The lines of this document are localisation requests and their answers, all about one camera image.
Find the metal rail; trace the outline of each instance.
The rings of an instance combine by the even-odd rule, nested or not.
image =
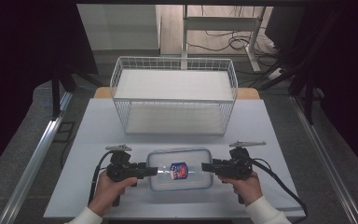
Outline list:
[[[299,102],[298,97],[291,96],[290,99],[296,108],[296,112],[301,120],[301,123],[304,126],[305,131],[307,132],[310,141],[312,142],[313,147],[315,148],[316,154],[321,161],[324,170],[326,171],[327,177],[329,178],[333,189],[335,190],[338,199],[340,200],[342,207],[345,210],[351,223],[358,224],[358,208],[352,198],[349,190],[345,186],[341,176],[339,175],[334,163],[331,161],[330,156],[328,155],[327,150],[324,148],[319,135],[312,125],[309,125],[307,118],[305,117],[304,110],[301,102]]]
[[[0,223],[11,224],[15,221],[17,214],[20,212],[22,203],[24,202],[29,189],[34,183],[34,179],[37,175],[37,172],[39,171],[43,159],[45,159],[50,144],[53,141],[54,135],[60,127],[63,115],[67,106],[69,105],[71,98],[72,94],[69,92],[66,92],[63,95],[61,99],[61,113],[55,120],[52,120],[48,124],[48,127],[43,133],[39,144],[34,150],[33,156],[28,162],[28,165],[25,168],[24,173],[22,173],[19,183],[11,194],[4,211],[0,216]]]

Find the wire basket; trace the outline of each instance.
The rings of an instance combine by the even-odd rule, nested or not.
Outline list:
[[[110,82],[128,134],[223,135],[237,88],[230,59],[120,57]]]

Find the sleeve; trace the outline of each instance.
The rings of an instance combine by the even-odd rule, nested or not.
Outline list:
[[[262,196],[257,201],[245,207],[254,224],[288,224],[284,212],[275,209],[267,199]]]
[[[103,219],[97,214],[93,213],[88,207],[67,224],[101,224]]]

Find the white shelf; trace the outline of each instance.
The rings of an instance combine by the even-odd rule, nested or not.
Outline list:
[[[123,69],[114,99],[232,102],[227,71]]]
[[[219,105],[132,105],[126,133],[223,134]]]

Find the white wall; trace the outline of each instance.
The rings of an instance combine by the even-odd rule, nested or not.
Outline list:
[[[159,6],[78,4],[77,8],[93,50],[159,49]]]

